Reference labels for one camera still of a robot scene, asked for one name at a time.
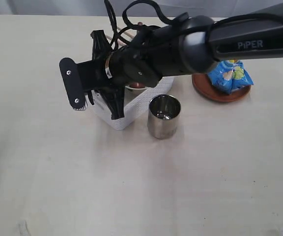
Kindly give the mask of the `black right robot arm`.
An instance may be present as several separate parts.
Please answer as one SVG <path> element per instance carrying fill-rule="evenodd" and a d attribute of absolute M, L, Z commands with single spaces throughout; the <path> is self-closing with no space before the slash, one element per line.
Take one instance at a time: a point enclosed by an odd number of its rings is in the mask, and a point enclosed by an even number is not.
<path fill-rule="evenodd" d="M 82 111 L 93 102 L 92 91 L 103 97 L 112 119 L 124 117 L 124 90 L 130 83 L 157 86 L 163 77 L 204 74 L 229 59 L 283 58 L 283 3 L 258 12 L 214 21 L 183 13 L 168 19 L 159 5 L 148 0 L 163 27 L 133 24 L 122 19 L 137 35 L 118 48 L 122 32 L 108 42 L 94 31 L 92 59 L 77 64 L 78 82 L 70 104 Z"/>

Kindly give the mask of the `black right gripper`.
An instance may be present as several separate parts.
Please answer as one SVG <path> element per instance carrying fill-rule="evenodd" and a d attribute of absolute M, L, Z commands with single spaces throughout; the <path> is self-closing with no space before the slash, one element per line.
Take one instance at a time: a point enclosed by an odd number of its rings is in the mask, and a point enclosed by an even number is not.
<path fill-rule="evenodd" d="M 92 57 L 77 64 L 77 91 L 99 90 L 111 112 L 111 120 L 124 118 L 125 86 L 141 83 L 153 88 L 163 74 L 136 50 L 123 47 L 112 52 L 103 30 L 94 30 L 90 36 Z"/>

